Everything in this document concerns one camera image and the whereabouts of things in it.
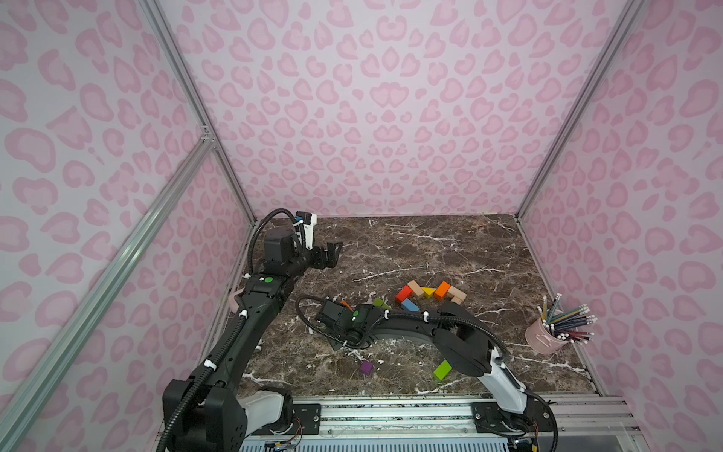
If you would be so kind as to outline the green block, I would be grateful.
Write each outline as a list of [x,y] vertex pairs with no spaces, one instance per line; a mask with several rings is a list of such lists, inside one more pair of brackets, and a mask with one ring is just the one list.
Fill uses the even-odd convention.
[[448,374],[451,372],[452,366],[448,361],[444,360],[440,365],[437,366],[437,368],[434,370],[434,377],[438,382],[443,382],[444,379],[448,376]]
[[387,304],[383,299],[374,299],[372,304],[382,310],[391,310],[392,307]]

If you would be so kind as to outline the light blue block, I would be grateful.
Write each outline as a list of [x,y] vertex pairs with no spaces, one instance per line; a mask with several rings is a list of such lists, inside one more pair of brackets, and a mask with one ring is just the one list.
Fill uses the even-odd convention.
[[414,302],[412,302],[410,299],[404,299],[404,301],[401,302],[400,306],[405,311],[409,311],[409,312],[413,312],[413,313],[420,311],[420,308]]

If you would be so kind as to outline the natural wood block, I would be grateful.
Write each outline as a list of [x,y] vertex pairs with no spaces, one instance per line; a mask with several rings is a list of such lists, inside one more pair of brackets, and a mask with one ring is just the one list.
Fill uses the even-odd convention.
[[447,290],[447,295],[451,301],[457,304],[463,304],[463,301],[467,298],[467,294],[455,286],[450,286]]
[[410,288],[410,293],[416,298],[421,299],[425,297],[426,292],[419,286],[419,284],[416,281],[410,281],[407,284],[408,288]]

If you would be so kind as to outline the yellow triangle block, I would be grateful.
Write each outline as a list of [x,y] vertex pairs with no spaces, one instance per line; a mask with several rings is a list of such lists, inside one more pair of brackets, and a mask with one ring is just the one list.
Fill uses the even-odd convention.
[[436,293],[437,289],[431,288],[431,287],[423,287],[423,291],[424,291],[425,297],[427,299],[432,299],[435,297],[435,293]]

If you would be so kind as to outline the green block bottom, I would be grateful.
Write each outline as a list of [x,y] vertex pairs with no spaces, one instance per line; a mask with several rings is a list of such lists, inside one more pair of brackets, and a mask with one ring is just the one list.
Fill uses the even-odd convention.
[[452,366],[448,361],[444,360],[440,365],[437,366],[437,368],[434,370],[434,377],[438,382],[443,382],[444,379],[448,376],[448,374],[451,372]]

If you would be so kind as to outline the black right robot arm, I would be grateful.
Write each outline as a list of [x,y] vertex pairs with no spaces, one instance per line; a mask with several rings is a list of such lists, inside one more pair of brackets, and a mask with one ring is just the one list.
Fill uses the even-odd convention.
[[455,371],[478,379],[493,396],[493,408],[474,408],[474,427],[508,440],[523,442],[525,451],[540,449],[540,435],[552,433],[551,451],[559,445],[559,427],[551,402],[531,391],[511,372],[511,353],[497,335],[465,308],[445,301],[439,309],[399,311],[359,304],[348,307],[332,299],[304,295],[294,303],[309,330],[338,350],[366,350],[382,339],[417,340],[431,344]]

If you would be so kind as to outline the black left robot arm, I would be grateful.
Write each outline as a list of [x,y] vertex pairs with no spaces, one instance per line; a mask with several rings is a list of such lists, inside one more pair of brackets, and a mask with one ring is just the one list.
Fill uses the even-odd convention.
[[282,312],[307,269],[332,269],[342,243],[314,244],[317,216],[271,211],[252,235],[265,239],[260,270],[251,270],[233,300],[238,311],[216,345],[185,380],[172,380],[163,397],[159,451],[237,451],[259,429],[286,433],[299,426],[290,392],[267,388],[239,399],[238,386],[265,331]]

